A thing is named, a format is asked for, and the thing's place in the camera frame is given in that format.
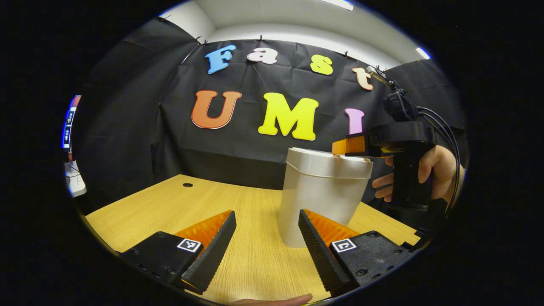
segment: blue letter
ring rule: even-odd
[[[231,59],[232,53],[229,50],[235,50],[235,49],[236,49],[235,45],[228,45],[224,48],[221,48],[206,54],[206,57],[209,59],[208,74],[212,74],[216,71],[227,68],[228,63],[224,63],[223,59],[224,60]]]

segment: monitor screen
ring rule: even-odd
[[[70,102],[70,108],[66,113],[66,119],[64,120],[64,130],[63,130],[63,148],[66,151],[70,151],[70,131],[72,129],[73,117],[76,114],[76,107],[81,99],[81,95],[76,95],[72,98]]]

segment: white lid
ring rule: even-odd
[[[372,172],[368,158],[301,148],[289,149],[287,163],[302,173],[328,178],[369,179]]]

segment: white wall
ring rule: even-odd
[[[260,35],[263,35],[263,39],[299,42],[333,50],[340,54],[348,51],[349,57],[372,66],[380,65],[381,69],[393,68],[401,64],[400,61],[386,53],[360,41],[325,30],[296,25],[259,23],[233,26],[216,30],[206,37],[206,40],[214,42],[233,39],[259,39]]]
[[[198,39],[200,43],[203,43],[204,39],[208,39],[207,37],[215,32],[215,26],[208,15],[194,1],[187,1],[177,5],[160,14],[159,17],[168,17],[166,20],[184,29],[195,38],[202,36]]]

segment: orange letter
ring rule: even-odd
[[[191,120],[196,126],[215,129],[227,125],[231,121],[236,99],[240,98],[242,94],[237,91],[224,92],[225,103],[221,114],[217,118],[210,118],[208,117],[208,107],[215,96],[217,96],[217,92],[213,90],[200,90],[196,93],[196,102],[191,115]]]
[[[357,74],[357,81],[359,82],[359,85],[362,88],[365,88],[366,90],[372,90],[374,89],[374,86],[371,84],[368,84],[367,78],[370,78],[370,74],[367,73],[364,68],[357,67],[352,69],[353,72]]]

